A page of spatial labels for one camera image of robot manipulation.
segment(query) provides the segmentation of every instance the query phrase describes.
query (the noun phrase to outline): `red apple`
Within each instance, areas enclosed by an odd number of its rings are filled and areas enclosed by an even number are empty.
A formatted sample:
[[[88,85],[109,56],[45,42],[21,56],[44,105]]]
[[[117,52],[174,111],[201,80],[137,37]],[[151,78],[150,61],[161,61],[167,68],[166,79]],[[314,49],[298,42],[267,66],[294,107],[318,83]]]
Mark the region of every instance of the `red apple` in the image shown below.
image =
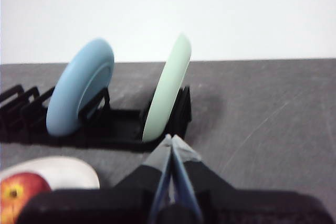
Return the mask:
[[[1,181],[0,223],[14,224],[23,207],[36,194],[51,191],[41,176],[34,173],[18,173]]]

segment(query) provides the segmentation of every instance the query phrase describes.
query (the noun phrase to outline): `light green plate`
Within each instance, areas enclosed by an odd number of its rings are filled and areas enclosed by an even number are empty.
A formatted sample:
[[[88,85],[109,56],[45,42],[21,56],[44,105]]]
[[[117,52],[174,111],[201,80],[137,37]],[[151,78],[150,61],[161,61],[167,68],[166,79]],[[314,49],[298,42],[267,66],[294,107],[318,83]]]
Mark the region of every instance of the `light green plate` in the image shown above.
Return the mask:
[[[190,56],[190,42],[181,34],[162,70],[148,111],[142,141],[154,140],[164,131],[187,70]]]

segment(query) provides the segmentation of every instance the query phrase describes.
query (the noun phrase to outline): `gray table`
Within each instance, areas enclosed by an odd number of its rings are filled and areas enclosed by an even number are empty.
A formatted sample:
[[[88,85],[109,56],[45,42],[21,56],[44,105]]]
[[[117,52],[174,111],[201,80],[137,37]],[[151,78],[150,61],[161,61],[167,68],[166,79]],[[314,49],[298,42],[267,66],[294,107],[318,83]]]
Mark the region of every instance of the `gray table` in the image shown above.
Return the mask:
[[[1,88],[21,83],[43,92],[64,67],[3,65]],[[111,105],[145,106],[162,68],[162,63],[116,64]],[[192,62],[184,80],[191,86],[193,113],[185,140],[238,188],[309,193],[336,213],[335,69],[335,59]],[[48,155],[85,160],[104,187],[115,185],[148,154],[2,144],[1,166]]]

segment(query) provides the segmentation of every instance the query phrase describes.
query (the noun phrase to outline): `dish rack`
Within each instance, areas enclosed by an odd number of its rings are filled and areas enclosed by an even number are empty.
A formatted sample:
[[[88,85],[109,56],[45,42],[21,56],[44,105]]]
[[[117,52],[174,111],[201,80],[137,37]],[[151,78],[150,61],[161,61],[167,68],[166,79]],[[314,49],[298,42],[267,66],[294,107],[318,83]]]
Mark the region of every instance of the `dish rack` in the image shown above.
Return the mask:
[[[78,113],[82,123],[79,130],[68,136],[54,137],[47,131],[48,108],[44,105],[54,88],[40,94],[37,87],[25,91],[19,84],[0,94],[0,142],[145,152],[153,150],[166,134],[183,138],[192,119],[190,88],[185,86],[177,94],[163,133],[143,142],[142,133],[153,96],[144,109],[114,109],[110,107],[108,89],[104,88]]]

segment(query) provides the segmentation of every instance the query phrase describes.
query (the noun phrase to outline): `white wall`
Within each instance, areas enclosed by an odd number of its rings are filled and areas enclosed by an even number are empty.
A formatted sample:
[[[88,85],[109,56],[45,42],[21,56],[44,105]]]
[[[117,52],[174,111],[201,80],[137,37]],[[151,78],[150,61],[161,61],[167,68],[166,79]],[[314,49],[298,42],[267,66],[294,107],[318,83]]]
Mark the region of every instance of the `white wall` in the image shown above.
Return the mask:
[[[1,0],[1,61],[68,62],[105,38],[116,61],[336,57],[336,0]]]

